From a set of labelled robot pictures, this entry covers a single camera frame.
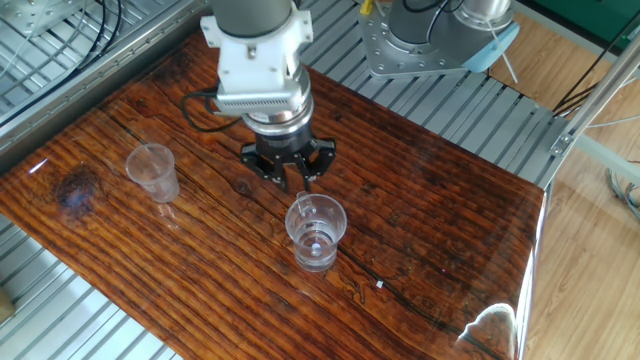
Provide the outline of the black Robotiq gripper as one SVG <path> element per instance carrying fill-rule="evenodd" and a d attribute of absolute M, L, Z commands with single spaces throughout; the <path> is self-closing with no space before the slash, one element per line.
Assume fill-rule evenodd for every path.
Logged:
<path fill-rule="evenodd" d="M 304 189 L 323 176 L 336 158 L 334 138 L 316 139 L 310 128 L 301 128 L 285 135 L 256 135 L 256 143 L 241 148 L 241 162 L 262 180 L 276 184 L 283 192 L 289 190 L 282 160 L 291 160 L 297 153 L 297 168 L 303 177 Z"/>

